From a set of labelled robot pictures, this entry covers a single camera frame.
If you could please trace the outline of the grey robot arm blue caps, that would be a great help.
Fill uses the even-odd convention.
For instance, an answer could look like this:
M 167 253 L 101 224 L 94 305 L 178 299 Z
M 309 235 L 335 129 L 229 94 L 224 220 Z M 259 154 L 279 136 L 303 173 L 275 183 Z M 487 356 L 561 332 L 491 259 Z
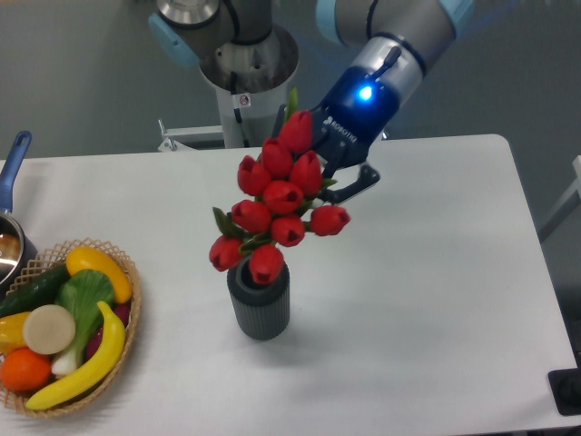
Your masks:
M 429 69 L 460 35 L 470 1 L 320 1 L 316 20 L 329 40 L 359 54 L 312 109 L 314 150 L 325 177 L 359 167 L 355 182 L 325 190 L 318 203 L 340 204 L 379 173 L 370 146 Z M 196 66 L 214 88 L 227 147 L 259 146 L 277 135 L 291 109 L 299 49 L 272 20 L 268 1 L 161 1 L 149 26 L 176 63 Z

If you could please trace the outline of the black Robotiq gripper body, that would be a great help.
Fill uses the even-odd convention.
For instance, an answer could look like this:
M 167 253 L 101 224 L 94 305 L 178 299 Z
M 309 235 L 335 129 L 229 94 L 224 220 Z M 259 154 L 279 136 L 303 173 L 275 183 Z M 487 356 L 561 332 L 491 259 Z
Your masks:
M 326 161 L 326 175 L 366 161 L 371 144 L 399 109 L 390 84 L 373 79 L 359 66 L 347 69 L 310 111 L 311 147 Z

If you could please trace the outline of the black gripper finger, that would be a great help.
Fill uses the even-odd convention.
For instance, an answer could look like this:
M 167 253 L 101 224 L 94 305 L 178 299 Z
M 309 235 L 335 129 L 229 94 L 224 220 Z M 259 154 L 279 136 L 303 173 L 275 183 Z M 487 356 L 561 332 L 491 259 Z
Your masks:
M 359 166 L 358 178 L 355 182 L 339 190 L 325 190 L 322 194 L 322 201 L 333 205 L 343 204 L 352 197 L 366 191 L 379 180 L 379 172 L 368 163 L 363 163 Z
M 286 109 L 287 109 L 287 106 L 285 104 L 282 104 L 279 107 L 278 113 L 276 114 L 274 125 L 272 127 L 272 131 L 271 131 L 272 138 L 276 138 L 280 135 L 281 128 L 285 124 Z

